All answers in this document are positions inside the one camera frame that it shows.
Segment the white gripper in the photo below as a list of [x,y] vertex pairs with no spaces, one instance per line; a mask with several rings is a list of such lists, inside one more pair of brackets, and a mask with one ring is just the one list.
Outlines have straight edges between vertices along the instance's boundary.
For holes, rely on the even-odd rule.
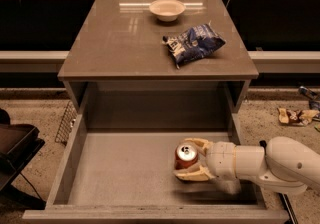
[[234,180],[235,173],[235,149],[231,142],[214,143],[203,138],[185,138],[185,142],[196,145],[197,150],[206,155],[206,164],[194,164],[186,169],[175,170],[174,175],[182,181],[204,182],[214,177],[223,180]]

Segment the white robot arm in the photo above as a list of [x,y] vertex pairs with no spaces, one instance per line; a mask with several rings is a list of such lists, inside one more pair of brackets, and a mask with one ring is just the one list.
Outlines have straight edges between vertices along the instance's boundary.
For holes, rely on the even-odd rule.
[[186,138],[175,149],[174,175],[187,182],[247,180],[282,194],[320,190],[320,155],[288,137],[264,146]]

